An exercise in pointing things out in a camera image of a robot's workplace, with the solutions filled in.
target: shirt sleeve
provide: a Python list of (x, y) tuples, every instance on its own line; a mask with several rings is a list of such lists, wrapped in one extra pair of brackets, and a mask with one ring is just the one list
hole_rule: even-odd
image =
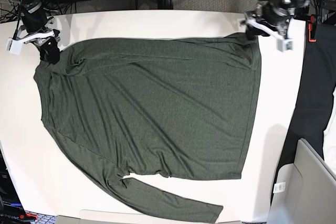
[(66, 157), (109, 195), (143, 214), (180, 221), (215, 223), (222, 206), (186, 199), (159, 190), (123, 172), (110, 160), (48, 129)]

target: long-sleeve shirt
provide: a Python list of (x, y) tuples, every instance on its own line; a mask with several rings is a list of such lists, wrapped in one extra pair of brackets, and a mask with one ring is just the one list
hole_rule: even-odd
[(239, 179), (260, 70), (258, 43), (244, 34), (94, 39), (56, 65), (42, 61), (34, 79), (45, 128), (96, 185), (147, 215), (213, 223), (222, 206), (123, 177)]

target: dark green long-sleeve shirt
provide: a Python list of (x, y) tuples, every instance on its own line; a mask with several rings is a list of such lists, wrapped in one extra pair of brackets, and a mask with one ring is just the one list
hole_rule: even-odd
[(215, 222), (222, 206), (161, 191), (129, 173), (238, 179), (260, 83), (258, 44), (226, 38), (95, 39), (41, 62), (42, 121), (68, 159), (147, 215)]

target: white table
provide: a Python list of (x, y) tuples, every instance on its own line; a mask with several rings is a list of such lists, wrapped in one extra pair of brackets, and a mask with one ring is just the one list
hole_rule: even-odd
[[(180, 10), (100, 12), (56, 17), (60, 49), (103, 37), (173, 39), (224, 37), (237, 31), (242, 14)], [(137, 179), (186, 198), (223, 205), (217, 222), (266, 221), (272, 181), (298, 94), (305, 23), (292, 21), (294, 50), (281, 53), (273, 38), (259, 39), (260, 92), (250, 146), (239, 180), (192, 181), (160, 175)], [(0, 143), (26, 210), (47, 215), (123, 223), (173, 223), (138, 214), (110, 197), (77, 170), (44, 129), (33, 80), (39, 53), (25, 45), (21, 55), (4, 51), (16, 23), (0, 25)]]

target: table surface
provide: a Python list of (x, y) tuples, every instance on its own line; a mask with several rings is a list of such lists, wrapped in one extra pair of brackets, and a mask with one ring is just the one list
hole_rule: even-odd
[[(60, 49), (91, 38), (174, 39), (224, 37), (244, 32), (242, 14), (182, 10), (137, 10), (57, 16)], [(0, 25), (0, 143), (9, 173), (25, 210), (46, 215), (124, 223), (172, 223), (138, 214), (115, 200), (77, 170), (44, 128), (37, 85), (37, 49), (4, 50), (16, 23)], [(195, 181), (160, 175), (131, 176), (186, 198), (223, 205), (217, 222), (266, 221), (278, 159), (298, 94), (305, 23), (293, 20), (294, 50), (276, 49), (276, 40), (260, 37), (261, 82), (250, 146), (242, 178)]]

